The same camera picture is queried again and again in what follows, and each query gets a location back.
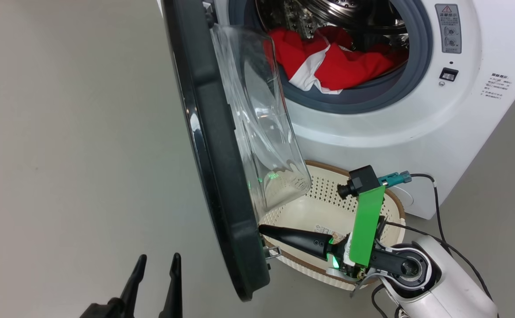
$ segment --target floor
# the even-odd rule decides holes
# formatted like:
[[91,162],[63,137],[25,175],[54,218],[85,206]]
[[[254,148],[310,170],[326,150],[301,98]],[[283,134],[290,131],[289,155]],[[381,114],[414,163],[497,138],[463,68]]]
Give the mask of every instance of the floor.
[[[515,317],[515,103],[442,205],[441,212],[448,242],[481,272],[500,316]],[[427,221],[410,217],[407,223],[439,235],[435,218]],[[407,233],[405,240],[416,235]],[[334,288],[312,279],[299,280],[284,267],[274,266],[275,270],[272,271],[273,284],[292,285],[294,294],[290,300],[285,298],[284,301],[292,303],[293,298],[300,298],[301,302],[308,302],[308,298],[313,297],[307,295],[307,291],[313,289],[314,294],[323,294],[324,299],[326,294],[330,294],[329,298],[334,303],[324,306],[331,308],[332,317],[380,317],[370,303],[371,290],[375,286],[370,286],[369,290],[358,293],[350,300],[346,293],[336,292]],[[384,292],[380,292],[376,300],[387,316],[392,317],[395,306]],[[287,314],[313,316],[310,311],[304,310],[310,310],[307,305],[303,305],[303,312],[299,312],[294,307],[286,308],[281,304],[283,301],[278,299],[272,299],[272,302],[279,302],[281,311],[287,310]]]

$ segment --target beige plastic basket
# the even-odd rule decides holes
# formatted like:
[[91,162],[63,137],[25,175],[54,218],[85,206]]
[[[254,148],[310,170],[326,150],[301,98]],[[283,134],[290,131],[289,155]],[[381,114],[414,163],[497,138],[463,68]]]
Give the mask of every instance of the beige plastic basket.
[[[312,177],[310,191],[305,197],[267,213],[259,223],[328,234],[335,233],[338,237],[350,233],[354,229],[358,201],[355,198],[343,201],[336,191],[337,185],[343,185],[348,180],[348,171],[314,161],[306,161],[306,165]],[[403,205],[389,190],[385,191],[381,215],[385,215],[387,221],[405,224]],[[402,243],[403,238],[404,229],[386,226],[381,242],[386,246],[392,246]],[[277,259],[293,269],[337,288],[355,289],[355,284],[326,274],[326,269],[332,267],[332,262],[308,255],[269,237],[266,237],[265,241],[269,247],[279,246],[281,256]],[[277,254],[274,250],[270,250],[270,253],[271,256]]]

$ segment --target washing machine drum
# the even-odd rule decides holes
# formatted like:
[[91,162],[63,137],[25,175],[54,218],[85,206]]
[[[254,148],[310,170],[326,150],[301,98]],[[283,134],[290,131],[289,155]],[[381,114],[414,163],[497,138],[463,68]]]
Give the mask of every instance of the washing machine drum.
[[283,27],[303,39],[318,28],[337,26],[353,38],[352,50],[366,52],[380,43],[408,49],[408,61],[339,95],[316,87],[302,91],[279,67],[285,97],[329,113],[358,114],[392,105],[417,87],[431,61],[431,25],[420,0],[230,0],[229,20],[265,32]]

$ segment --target green tape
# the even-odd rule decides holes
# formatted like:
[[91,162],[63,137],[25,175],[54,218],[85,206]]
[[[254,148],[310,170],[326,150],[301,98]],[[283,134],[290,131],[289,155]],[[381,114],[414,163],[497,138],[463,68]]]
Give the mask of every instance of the green tape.
[[377,229],[377,221],[383,205],[385,186],[360,193],[358,197],[358,212],[352,242],[350,245],[350,261],[368,266]]

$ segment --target gray sticker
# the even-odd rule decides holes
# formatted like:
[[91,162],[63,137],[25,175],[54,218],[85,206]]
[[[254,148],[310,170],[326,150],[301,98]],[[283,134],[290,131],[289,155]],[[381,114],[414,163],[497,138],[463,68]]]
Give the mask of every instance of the gray sticker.
[[442,34],[442,52],[461,54],[462,25],[456,4],[436,4]]

